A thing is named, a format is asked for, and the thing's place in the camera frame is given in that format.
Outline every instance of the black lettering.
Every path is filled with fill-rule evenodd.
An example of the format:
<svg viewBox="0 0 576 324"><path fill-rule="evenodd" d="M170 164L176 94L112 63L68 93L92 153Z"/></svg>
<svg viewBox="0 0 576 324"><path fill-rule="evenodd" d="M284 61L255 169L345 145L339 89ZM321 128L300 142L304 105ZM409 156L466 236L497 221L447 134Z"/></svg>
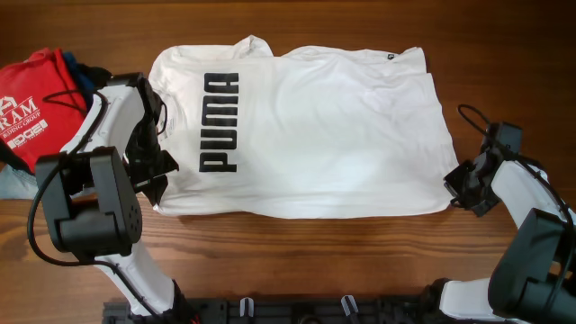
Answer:
<svg viewBox="0 0 576 324"><path fill-rule="evenodd" d="M200 172L236 172L236 165L228 164L226 153L200 153Z"/></svg>
<svg viewBox="0 0 576 324"><path fill-rule="evenodd" d="M212 94L237 94L239 86L231 83L238 81L238 73L205 73L204 91ZM210 82L226 83L226 85L211 85Z"/></svg>
<svg viewBox="0 0 576 324"><path fill-rule="evenodd" d="M237 116L238 107L214 107L209 104L238 104L237 96L205 95L202 100L202 125L204 126L236 126L236 118L218 118L208 115Z"/></svg>
<svg viewBox="0 0 576 324"><path fill-rule="evenodd" d="M200 130L200 137L209 139L232 140L202 140L200 149L236 149L235 130Z"/></svg>

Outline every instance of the red cloth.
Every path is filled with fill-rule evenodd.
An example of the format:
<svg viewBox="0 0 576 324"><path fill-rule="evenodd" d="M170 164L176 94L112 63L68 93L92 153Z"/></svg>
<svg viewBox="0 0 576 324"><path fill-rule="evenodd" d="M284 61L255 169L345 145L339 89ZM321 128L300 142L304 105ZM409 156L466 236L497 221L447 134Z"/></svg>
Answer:
<svg viewBox="0 0 576 324"><path fill-rule="evenodd" d="M82 110L42 98L56 92L77 89L68 73L62 50L42 49L27 61L0 70L0 139L34 173L36 160L60 152L76 134L86 114L79 93L52 100L73 104Z"/></svg>

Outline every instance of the wooden tabletop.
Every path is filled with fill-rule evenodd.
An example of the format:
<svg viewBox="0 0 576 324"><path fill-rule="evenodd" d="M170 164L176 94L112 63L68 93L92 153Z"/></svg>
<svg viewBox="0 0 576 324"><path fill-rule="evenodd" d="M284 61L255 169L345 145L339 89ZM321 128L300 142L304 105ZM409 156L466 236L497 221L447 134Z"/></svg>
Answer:
<svg viewBox="0 0 576 324"><path fill-rule="evenodd" d="M547 167L566 201L576 201L574 2L8 2L0 4L0 65L61 47L113 73L148 73L170 46L233 44L249 34L275 55L304 45L422 47L459 160L474 158L482 139L456 113L467 103L524 128L523 153ZM481 219L448 209L277 220L241 212L169 218L140 204L143 241L189 297L418 293L440 277L490 276L516 232L503 205ZM121 294L94 268L41 262L26 241L29 207L0 202L0 323L99 323L103 302ZM69 257L55 253L41 216L36 224L41 246Z"/></svg>

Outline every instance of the gray fabric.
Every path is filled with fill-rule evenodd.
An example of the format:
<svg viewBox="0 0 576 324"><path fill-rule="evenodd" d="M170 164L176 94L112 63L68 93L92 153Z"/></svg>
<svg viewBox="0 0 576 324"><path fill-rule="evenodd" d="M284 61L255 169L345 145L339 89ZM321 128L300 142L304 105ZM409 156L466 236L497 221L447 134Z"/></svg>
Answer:
<svg viewBox="0 0 576 324"><path fill-rule="evenodd" d="M5 166L0 172L0 199L32 199L38 191L36 178Z"/></svg>

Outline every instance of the white t-shirt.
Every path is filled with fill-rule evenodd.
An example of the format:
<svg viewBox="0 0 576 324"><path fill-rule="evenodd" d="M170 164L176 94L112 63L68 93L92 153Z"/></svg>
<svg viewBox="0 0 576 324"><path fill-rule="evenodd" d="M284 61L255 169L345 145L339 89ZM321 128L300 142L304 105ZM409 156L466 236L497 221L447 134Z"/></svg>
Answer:
<svg viewBox="0 0 576 324"><path fill-rule="evenodd" d="M458 164L420 48L274 57L250 36L166 49L149 81L167 106L160 146L180 166L162 214L415 215L452 198L442 179Z"/></svg>

